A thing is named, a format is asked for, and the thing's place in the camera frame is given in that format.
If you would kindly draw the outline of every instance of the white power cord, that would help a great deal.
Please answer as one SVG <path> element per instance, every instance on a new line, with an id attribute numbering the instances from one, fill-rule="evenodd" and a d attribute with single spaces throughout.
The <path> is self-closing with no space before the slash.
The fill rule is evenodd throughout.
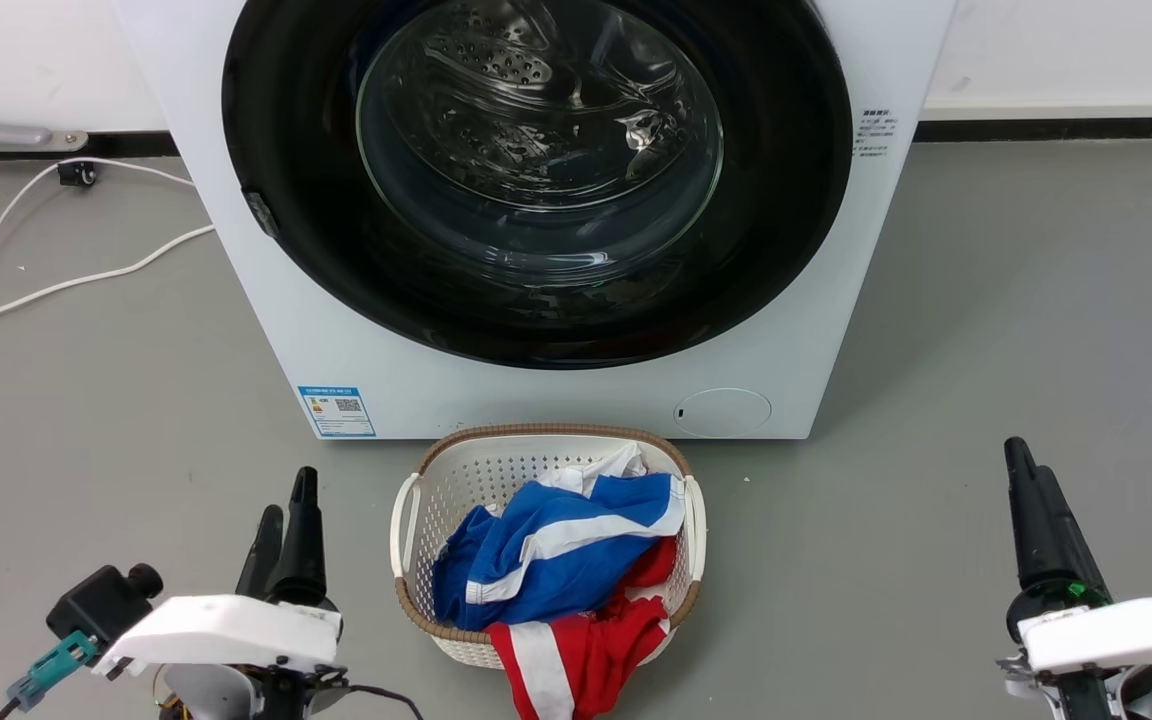
<path id="1" fill-rule="evenodd" d="M 41 170 L 40 173 L 38 173 L 37 176 L 35 176 L 33 179 L 31 179 L 31 181 L 26 182 L 26 185 L 20 188 L 20 192 L 17 192 L 17 195 L 15 195 L 15 197 L 13 197 L 12 202 L 8 202 L 8 206 L 6 206 L 6 209 L 3 210 L 3 213 L 0 215 L 0 227 L 1 227 L 1 225 L 3 225 L 3 220 L 6 219 L 6 217 L 8 217 L 8 213 L 10 213 L 10 211 L 13 209 L 15 209 L 15 204 L 17 204 L 17 202 L 20 199 L 22 199 L 22 197 L 24 196 L 24 194 L 28 192 L 29 188 L 31 188 L 35 184 L 37 184 L 38 181 L 41 181 L 41 179 L 47 177 L 51 174 L 51 172 L 54 170 L 55 168 L 59 168 L 60 165 L 66 165 L 66 164 L 69 164 L 69 162 L 98 162 L 100 165 L 114 165 L 114 167 L 127 168 L 129 170 L 141 170 L 141 172 L 150 173 L 150 174 L 156 174 L 156 176 L 159 176 L 161 179 L 168 179 L 169 181 L 179 182 L 180 184 L 187 184 L 189 187 L 194 187 L 194 183 L 187 181 L 187 179 L 181 179 L 181 177 L 177 177 L 177 176 L 173 176 L 172 173 L 165 173 L 162 170 L 158 170 L 158 169 L 154 169 L 154 168 L 146 168 L 145 165 L 134 165 L 131 162 L 120 162 L 119 160 L 106 160 L 104 158 L 67 158 L 67 159 L 61 160 L 59 162 L 53 162 L 52 165 L 47 165 L 47 168 L 45 168 L 44 170 Z M 94 275 L 88 275 L 88 276 L 84 276 L 84 278 L 73 279 L 71 281 L 62 282 L 62 283 L 59 283 L 59 285 L 51 286 L 50 288 L 45 288 L 45 290 L 39 290 L 39 291 L 36 291 L 36 293 L 31 293 L 31 295 L 26 295 L 26 296 L 22 297 L 22 300 L 15 300 L 13 302 L 8 302 L 8 304 L 0 306 L 0 314 L 8 313 L 8 311 L 10 311 L 10 310 L 17 309 L 17 306 L 26 305 L 26 304 L 29 304 L 29 302 L 33 302 L 36 300 L 39 300 L 40 297 L 45 297 L 47 295 L 51 295 L 54 291 L 65 290 L 65 288 L 69 288 L 69 287 L 74 287 L 74 286 L 79 286 L 79 285 L 85 285 L 85 283 L 96 282 L 96 281 L 103 281 L 103 279 L 106 279 L 106 278 L 115 278 L 118 275 L 124 275 L 124 274 L 128 274 L 128 273 L 134 273 L 134 272 L 136 272 L 136 270 L 141 270 L 141 268 L 143 268 L 143 266 L 146 266 L 150 263 L 152 263 L 152 262 L 161 258 L 161 256 L 164 256 L 165 252 L 168 252 L 169 250 L 174 249 L 174 247 L 179 247 L 180 243 L 187 242 L 189 240 L 194 240 L 194 238 L 200 236 L 202 234 L 210 233 L 210 232 L 212 232 L 212 229 L 214 229 L 214 227 L 215 227 L 214 225 L 207 225 L 207 227 L 198 228 L 198 229 L 196 229 L 196 232 L 184 233 L 184 234 L 182 234 L 182 236 L 173 240 L 169 243 L 166 243 L 166 245 L 164 245 L 164 247 L 160 247 L 160 249 L 154 250 L 154 252 L 152 252 L 146 259 L 143 259 L 143 260 L 141 260 L 141 263 L 137 263 L 137 264 L 134 264 L 134 265 L 128 265 L 127 268 L 109 270 L 109 272 L 99 273 L 99 274 L 94 274 Z"/>

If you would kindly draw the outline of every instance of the red cloth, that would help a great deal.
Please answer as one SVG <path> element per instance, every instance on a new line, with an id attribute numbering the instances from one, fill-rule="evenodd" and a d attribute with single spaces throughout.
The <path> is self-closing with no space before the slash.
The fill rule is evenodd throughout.
<path id="1" fill-rule="evenodd" d="M 616 706 L 630 673 L 669 632 L 662 600 L 630 601 L 626 589 L 665 583 L 676 555 L 675 538 L 655 544 L 594 617 L 488 627 L 522 720 L 589 720 Z"/>

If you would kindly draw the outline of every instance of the round glass door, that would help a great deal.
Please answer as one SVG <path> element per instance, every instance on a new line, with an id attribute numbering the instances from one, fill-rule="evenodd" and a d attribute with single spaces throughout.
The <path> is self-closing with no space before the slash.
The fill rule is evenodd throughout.
<path id="1" fill-rule="evenodd" d="M 248 0 L 223 119 L 262 227 L 353 309 L 488 363 L 652 359 L 793 281 L 851 119 L 812 10 Z"/>

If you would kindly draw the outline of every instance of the white washing machine body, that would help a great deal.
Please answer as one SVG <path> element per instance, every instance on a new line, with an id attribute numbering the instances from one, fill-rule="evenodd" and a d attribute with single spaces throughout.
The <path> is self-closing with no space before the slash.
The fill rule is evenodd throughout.
<path id="1" fill-rule="evenodd" d="M 856 138 L 846 195 L 819 250 L 771 304 L 717 338 L 658 359 L 591 370 L 467 359 L 402 338 L 325 291 L 262 232 L 227 150 L 221 70 L 243 0 L 114 5 L 291 385 L 287 401 L 301 407 L 318 437 L 434 438 L 472 425 L 545 420 L 672 438 L 805 438 L 955 0 L 814 3 L 844 70 Z"/>

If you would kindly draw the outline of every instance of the brown basket rim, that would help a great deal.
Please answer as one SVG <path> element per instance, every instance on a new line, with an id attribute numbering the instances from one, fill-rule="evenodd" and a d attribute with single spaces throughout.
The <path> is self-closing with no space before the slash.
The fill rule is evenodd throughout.
<path id="1" fill-rule="evenodd" d="M 470 441 L 470 439 L 490 438 L 490 437 L 505 437 L 505 435 L 604 435 L 614 438 L 632 439 L 635 442 L 645 442 L 652 445 L 664 454 L 669 456 L 669 460 L 675 462 L 675 465 L 682 470 L 683 475 L 690 477 L 691 465 L 687 464 L 687 458 L 682 456 L 679 448 L 673 446 L 673 442 L 667 441 L 662 437 L 653 433 L 644 432 L 644 430 L 635 429 L 617 429 L 613 425 L 584 425 L 575 423 L 529 423 L 529 424 L 515 424 L 515 425 L 485 425 L 480 429 L 463 429 L 460 432 L 454 432 L 440 441 L 434 442 L 433 447 L 429 448 L 424 457 L 420 457 L 420 463 L 416 467 L 416 473 L 424 475 L 425 470 L 429 470 L 430 462 L 433 462 L 435 457 L 444 454 L 448 447 L 457 445 L 460 442 Z M 434 623 L 434 621 L 425 619 L 416 609 L 415 602 L 412 602 L 411 593 L 407 589 L 407 578 L 394 578 L 394 592 L 397 593 L 397 605 L 402 606 L 403 612 L 406 612 L 407 617 L 420 628 L 434 635 L 435 638 L 444 641 L 454 641 L 463 643 L 475 643 L 475 644 L 492 644 L 492 638 L 485 632 L 470 632 L 470 630 L 461 630 L 457 628 L 447 628 L 447 626 L 440 626 Z M 687 597 L 682 600 L 682 605 L 675 614 L 669 616 L 669 629 L 677 628 L 682 624 L 682 621 L 687 620 L 687 615 L 690 614 L 691 607 L 696 604 L 696 596 L 700 592 L 700 581 L 692 579 L 691 585 L 687 588 Z"/>

